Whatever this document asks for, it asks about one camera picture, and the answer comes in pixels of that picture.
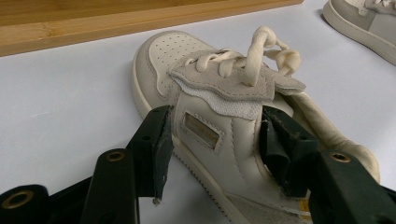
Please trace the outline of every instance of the white sneaker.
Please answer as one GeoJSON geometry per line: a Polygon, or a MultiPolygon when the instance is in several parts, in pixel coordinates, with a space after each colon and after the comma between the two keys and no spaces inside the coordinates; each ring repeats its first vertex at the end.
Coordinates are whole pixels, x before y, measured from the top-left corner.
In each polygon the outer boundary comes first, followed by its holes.
{"type": "Polygon", "coordinates": [[[395,0],[329,0],[326,21],[396,65],[395,0]]]}
{"type": "Polygon", "coordinates": [[[299,53],[266,27],[253,36],[247,57],[214,49],[189,34],[171,31],[147,40],[134,57],[133,92],[145,117],[172,105],[176,155],[191,169],[232,223],[310,223],[306,198],[286,197],[262,162],[262,106],[279,108],[315,135],[322,148],[355,155],[379,179],[371,152],[354,144],[290,77],[299,53]],[[266,50],[279,46],[279,50],[266,50]],[[276,59],[279,71],[262,63],[276,59]]]}

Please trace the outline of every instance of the rubber sole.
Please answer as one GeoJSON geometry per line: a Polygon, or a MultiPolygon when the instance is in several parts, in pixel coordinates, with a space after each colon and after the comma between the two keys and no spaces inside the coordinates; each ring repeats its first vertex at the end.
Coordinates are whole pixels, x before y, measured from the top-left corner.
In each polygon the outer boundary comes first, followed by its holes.
{"type": "Polygon", "coordinates": [[[326,21],[341,34],[363,44],[373,50],[386,61],[396,65],[396,47],[387,40],[361,29],[359,26],[345,20],[332,6],[330,0],[323,8],[326,21]]]}

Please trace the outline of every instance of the wooden shelf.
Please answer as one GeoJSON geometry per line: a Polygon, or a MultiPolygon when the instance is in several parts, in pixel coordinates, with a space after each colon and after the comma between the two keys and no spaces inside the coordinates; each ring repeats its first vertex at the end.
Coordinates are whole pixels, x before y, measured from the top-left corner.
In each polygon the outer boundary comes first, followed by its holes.
{"type": "Polygon", "coordinates": [[[304,0],[0,0],[0,56],[205,21],[304,0]]]}

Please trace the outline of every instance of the white table surface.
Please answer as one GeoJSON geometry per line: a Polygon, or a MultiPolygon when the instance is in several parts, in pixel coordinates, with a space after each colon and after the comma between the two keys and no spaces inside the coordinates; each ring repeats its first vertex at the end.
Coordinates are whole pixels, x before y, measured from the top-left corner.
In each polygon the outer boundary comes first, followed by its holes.
{"type": "MultiPolygon", "coordinates": [[[[257,27],[271,27],[303,64],[295,77],[353,141],[370,148],[382,185],[396,189],[396,67],[337,33],[325,0],[163,30],[191,33],[246,54],[257,27]]],[[[125,147],[142,119],[132,98],[132,59],[162,30],[0,57],[0,193],[40,184],[55,193],[92,175],[97,157],[125,147]]],[[[175,158],[163,202],[140,199],[141,223],[229,223],[175,158]]]]}

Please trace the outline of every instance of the shoelace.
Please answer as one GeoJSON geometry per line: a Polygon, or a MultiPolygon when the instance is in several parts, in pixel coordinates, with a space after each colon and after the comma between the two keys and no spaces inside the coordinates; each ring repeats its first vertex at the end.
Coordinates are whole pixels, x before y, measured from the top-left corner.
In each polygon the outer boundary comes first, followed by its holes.
{"type": "Polygon", "coordinates": [[[222,77],[228,77],[235,67],[244,68],[245,74],[241,77],[243,83],[255,86],[262,67],[262,56],[275,60],[278,72],[282,76],[291,76],[301,63],[298,51],[289,49],[285,43],[276,38],[270,28],[260,27],[253,35],[247,57],[231,49],[222,49],[219,53],[188,59],[185,65],[197,62],[197,71],[204,72],[209,61],[216,62],[219,63],[219,75],[222,77]],[[274,46],[279,46],[280,49],[269,49],[274,46]]]}
{"type": "Polygon", "coordinates": [[[381,4],[383,7],[387,7],[390,5],[391,2],[394,2],[392,0],[374,0],[375,4],[381,4]]]}

